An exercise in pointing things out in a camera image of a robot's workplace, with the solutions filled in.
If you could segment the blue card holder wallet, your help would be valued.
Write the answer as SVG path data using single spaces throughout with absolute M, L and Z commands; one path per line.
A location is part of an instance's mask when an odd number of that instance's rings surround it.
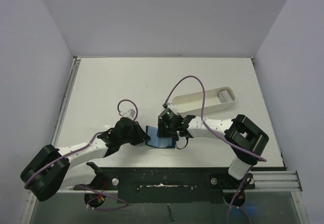
M 145 145 L 157 149 L 174 149 L 176 141 L 173 138 L 163 138 L 157 135 L 158 129 L 152 126 L 146 126 L 146 134 L 150 137 Z

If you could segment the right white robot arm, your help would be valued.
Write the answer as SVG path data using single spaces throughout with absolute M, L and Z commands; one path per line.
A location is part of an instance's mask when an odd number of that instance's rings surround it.
M 158 137 L 213 138 L 227 143 L 235 153 L 225 181 L 231 188 L 237 188 L 244 181 L 244 175 L 259 161 L 269 141 L 269 136 L 248 117 L 238 114 L 233 119 L 215 120 L 187 115 L 182 117 L 166 108 L 158 117 Z

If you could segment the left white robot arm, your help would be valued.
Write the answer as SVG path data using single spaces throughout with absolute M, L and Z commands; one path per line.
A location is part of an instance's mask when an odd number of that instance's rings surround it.
M 140 124 L 122 117 L 114 127 L 97 132 L 85 143 L 55 148 L 46 145 L 35 155 L 20 174 L 25 189 L 30 190 L 39 201 L 54 196 L 60 189 L 78 184 L 91 189 L 101 187 L 103 176 L 90 170 L 90 161 L 108 157 L 124 144 L 136 146 L 150 140 Z

